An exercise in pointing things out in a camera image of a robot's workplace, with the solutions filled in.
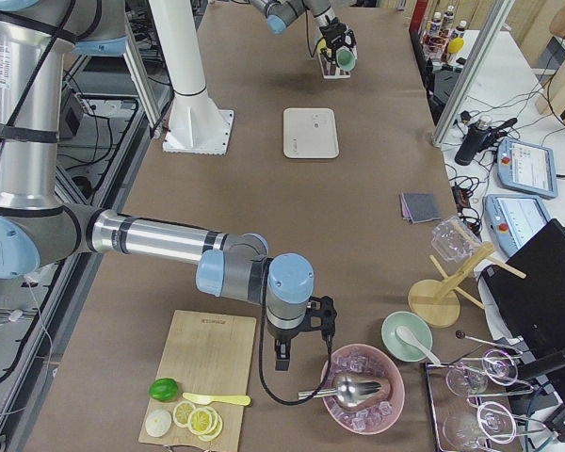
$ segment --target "green lime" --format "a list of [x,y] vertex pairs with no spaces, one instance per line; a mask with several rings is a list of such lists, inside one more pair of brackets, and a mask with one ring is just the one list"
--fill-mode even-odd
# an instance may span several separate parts
[[169,402],[178,395],[178,383],[175,379],[156,379],[149,388],[149,395],[160,402]]

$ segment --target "wooden cutting board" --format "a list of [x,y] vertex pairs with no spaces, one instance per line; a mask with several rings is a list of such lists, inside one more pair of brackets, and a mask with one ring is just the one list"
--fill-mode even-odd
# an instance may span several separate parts
[[[150,399],[144,415],[163,408],[172,413],[182,392],[208,395],[242,395],[247,392],[255,319],[176,311],[155,379],[172,378],[181,388],[180,398],[163,403]],[[222,417],[223,429],[211,443],[200,441],[187,428],[171,424],[161,438],[149,436],[144,421],[138,440],[161,445],[193,445],[201,450],[237,452],[244,407],[212,403]]]

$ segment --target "white desk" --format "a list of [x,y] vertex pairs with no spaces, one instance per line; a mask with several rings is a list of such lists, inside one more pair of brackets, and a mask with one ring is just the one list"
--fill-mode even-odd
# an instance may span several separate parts
[[[468,56],[471,47],[476,40],[476,36],[477,31],[467,31],[465,35],[465,46],[460,51],[459,57]],[[496,108],[492,111],[486,112],[485,114],[492,116],[492,120],[494,122],[498,121],[498,123],[517,117],[519,121],[515,125],[515,128],[518,129],[521,134],[520,140],[534,144],[542,144],[541,142],[544,137],[550,132],[560,129],[562,124],[554,116],[549,116],[537,121],[541,118],[541,115],[538,113],[536,108],[536,100],[540,95],[536,94],[533,96],[526,105],[525,101],[522,101],[517,105],[513,105],[517,101],[526,98],[526,96],[519,97],[508,102],[513,99],[514,96],[518,94],[526,94],[532,91],[532,89],[541,89],[536,76],[529,68],[524,56],[510,34],[508,32],[501,32],[496,39],[490,56],[478,74],[476,81],[469,92],[469,97],[462,106],[461,110],[468,110],[470,112],[483,111],[490,110],[491,107],[489,105],[506,105],[506,108]],[[533,125],[520,129],[520,127],[532,124],[534,121],[537,122]],[[487,171],[480,167],[477,163],[473,162],[467,167],[461,167],[454,162],[454,156],[460,146],[461,140],[462,132],[458,129],[458,127],[453,128],[445,142],[456,144],[445,144],[442,147],[445,163],[456,169],[458,175],[475,176],[480,179],[484,179],[487,177]],[[543,144],[544,146],[553,149],[557,173],[565,174],[565,129],[548,136]],[[492,157],[488,153],[483,160],[483,163],[489,164],[491,162]],[[447,172],[448,177],[453,177],[455,175],[455,172],[451,168],[447,168]],[[496,170],[494,167],[490,176],[489,186],[482,184],[476,190],[475,196],[471,199],[473,207],[476,208],[480,214],[482,212],[482,199],[485,195],[516,193],[500,187],[495,173]],[[558,181],[558,197],[551,201],[544,201],[544,204],[549,214],[553,218],[557,218],[561,224],[565,226],[565,180]],[[481,233],[482,239],[491,240],[497,247],[495,238],[491,235],[490,226],[485,218],[483,218],[483,225]],[[503,253],[499,251],[497,253],[497,257],[504,260],[507,256],[504,256]],[[486,316],[488,317],[488,322],[491,326],[492,336],[497,338],[499,334],[497,331],[493,330],[492,324],[495,320],[493,315],[495,305],[493,304],[492,297],[487,290],[483,290],[481,287],[480,296],[484,304],[486,304]],[[534,417],[537,419],[544,419],[548,414],[550,414],[550,409],[548,412],[537,412]],[[540,445],[546,438],[547,434],[545,432],[538,435],[532,435],[532,440],[535,445]],[[548,452],[565,452],[565,444],[553,441],[544,450]]]

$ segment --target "mint green bowl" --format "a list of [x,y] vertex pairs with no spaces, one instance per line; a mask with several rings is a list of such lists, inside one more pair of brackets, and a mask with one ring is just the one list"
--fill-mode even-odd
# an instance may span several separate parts
[[414,363],[421,361],[425,355],[421,350],[406,344],[396,336],[396,328],[399,326],[408,327],[421,344],[431,350],[433,346],[433,336],[425,320],[416,314],[408,311],[396,311],[385,318],[380,328],[380,335],[383,344],[389,352],[401,361]]

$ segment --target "computer monitor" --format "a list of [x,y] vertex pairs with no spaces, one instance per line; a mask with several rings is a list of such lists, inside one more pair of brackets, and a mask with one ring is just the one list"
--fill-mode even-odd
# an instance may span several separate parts
[[[483,277],[513,335],[521,335],[536,359],[565,348],[565,228],[556,219],[508,259],[520,279],[501,268]],[[565,368],[547,374],[565,404]]]

